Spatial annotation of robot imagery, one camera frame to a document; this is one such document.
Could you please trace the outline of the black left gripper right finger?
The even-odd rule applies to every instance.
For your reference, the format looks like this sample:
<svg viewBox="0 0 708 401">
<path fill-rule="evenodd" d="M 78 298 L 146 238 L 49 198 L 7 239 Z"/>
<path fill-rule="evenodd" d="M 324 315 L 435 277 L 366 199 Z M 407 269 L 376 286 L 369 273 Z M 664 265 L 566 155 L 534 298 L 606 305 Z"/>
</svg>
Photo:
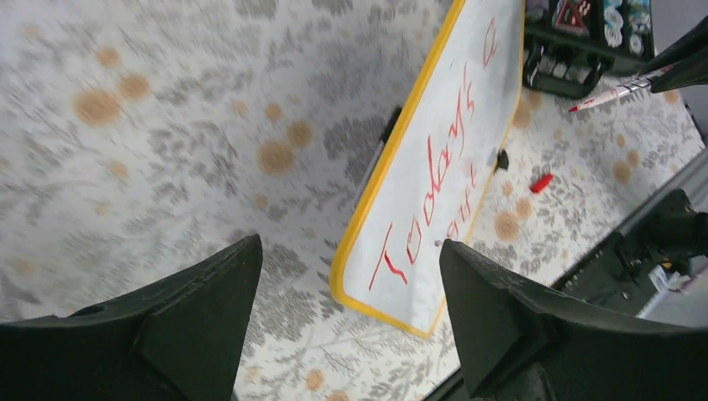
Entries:
<svg viewBox="0 0 708 401">
<path fill-rule="evenodd" d="M 707 331 L 581 302 L 446 240 L 439 267 L 473 400 L 704 400 Z"/>
</svg>

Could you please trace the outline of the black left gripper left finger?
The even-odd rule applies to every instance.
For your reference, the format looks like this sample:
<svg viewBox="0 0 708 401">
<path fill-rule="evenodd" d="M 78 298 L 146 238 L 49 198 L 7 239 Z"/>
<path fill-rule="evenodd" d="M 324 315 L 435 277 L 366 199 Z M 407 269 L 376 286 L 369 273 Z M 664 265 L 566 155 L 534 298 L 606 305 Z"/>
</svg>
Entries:
<svg viewBox="0 0 708 401">
<path fill-rule="evenodd" d="M 68 317 L 1 326 L 4 400 L 232 400 L 259 284 L 253 234 Z"/>
</svg>

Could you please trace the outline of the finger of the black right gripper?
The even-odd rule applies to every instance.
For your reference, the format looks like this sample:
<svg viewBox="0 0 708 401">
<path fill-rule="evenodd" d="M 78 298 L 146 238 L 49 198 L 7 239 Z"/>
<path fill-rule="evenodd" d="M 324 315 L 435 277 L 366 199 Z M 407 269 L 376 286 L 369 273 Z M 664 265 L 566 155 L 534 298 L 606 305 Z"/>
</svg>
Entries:
<svg viewBox="0 0 708 401">
<path fill-rule="evenodd" d="M 707 84 L 707 17 L 651 59 L 635 80 L 652 93 Z"/>
</svg>

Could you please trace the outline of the white red whiteboard marker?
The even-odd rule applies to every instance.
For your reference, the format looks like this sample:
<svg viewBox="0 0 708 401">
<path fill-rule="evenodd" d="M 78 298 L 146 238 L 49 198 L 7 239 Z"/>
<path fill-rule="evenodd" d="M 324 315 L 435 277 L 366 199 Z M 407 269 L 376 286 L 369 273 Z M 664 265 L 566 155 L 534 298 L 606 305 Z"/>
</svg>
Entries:
<svg viewBox="0 0 708 401">
<path fill-rule="evenodd" d="M 569 112 L 574 113 L 582 109 L 591 109 L 601 104 L 606 104 L 608 102 L 624 98 L 629 94 L 638 92 L 642 89 L 647 89 L 654 83 L 656 79 L 662 77 L 663 75 L 671 71 L 674 67 L 675 65 L 671 64 L 661 69 L 656 69 L 655 71 L 649 72 L 647 74 L 641 74 L 635 79 L 630 80 L 628 83 L 617 84 L 601 94 L 591 96 L 583 102 L 576 104 L 575 106 L 569 109 Z"/>
</svg>

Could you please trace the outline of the red marker cap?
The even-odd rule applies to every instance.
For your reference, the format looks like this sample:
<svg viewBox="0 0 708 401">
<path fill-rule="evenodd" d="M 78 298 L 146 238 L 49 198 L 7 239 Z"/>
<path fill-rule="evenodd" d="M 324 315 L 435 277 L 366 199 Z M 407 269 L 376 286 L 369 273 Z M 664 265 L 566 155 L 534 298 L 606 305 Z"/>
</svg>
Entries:
<svg viewBox="0 0 708 401">
<path fill-rule="evenodd" d="M 540 194 L 543 190 L 545 190 L 549 186 L 549 184 L 552 182 L 553 179 L 554 179 L 553 174 L 551 174 L 551 173 L 544 174 L 540 178 L 538 178 L 529 187 L 529 190 L 534 194 Z"/>
</svg>

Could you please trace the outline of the yellow framed whiteboard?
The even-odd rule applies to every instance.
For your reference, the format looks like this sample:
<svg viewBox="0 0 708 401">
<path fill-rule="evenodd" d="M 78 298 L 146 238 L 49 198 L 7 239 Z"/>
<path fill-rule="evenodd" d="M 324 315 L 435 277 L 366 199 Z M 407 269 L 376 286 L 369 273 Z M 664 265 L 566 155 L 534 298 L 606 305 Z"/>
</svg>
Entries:
<svg viewBox="0 0 708 401">
<path fill-rule="evenodd" d="M 336 301 L 421 338 L 442 243 L 468 239 L 521 92 L 522 1 L 455 1 L 331 263 Z"/>
</svg>

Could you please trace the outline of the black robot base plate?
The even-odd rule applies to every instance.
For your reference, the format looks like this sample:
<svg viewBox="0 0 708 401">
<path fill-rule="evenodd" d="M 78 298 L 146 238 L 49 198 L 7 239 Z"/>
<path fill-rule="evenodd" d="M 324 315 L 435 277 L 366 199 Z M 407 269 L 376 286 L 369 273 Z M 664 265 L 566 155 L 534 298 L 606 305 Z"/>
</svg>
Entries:
<svg viewBox="0 0 708 401">
<path fill-rule="evenodd" d="M 651 272 L 687 276 L 690 260 L 707 253 L 707 215 L 683 190 L 670 191 L 630 231 L 614 231 L 549 287 L 581 302 L 640 319 L 658 295 Z M 430 394 L 431 400 L 473 400 L 461 364 Z"/>
</svg>

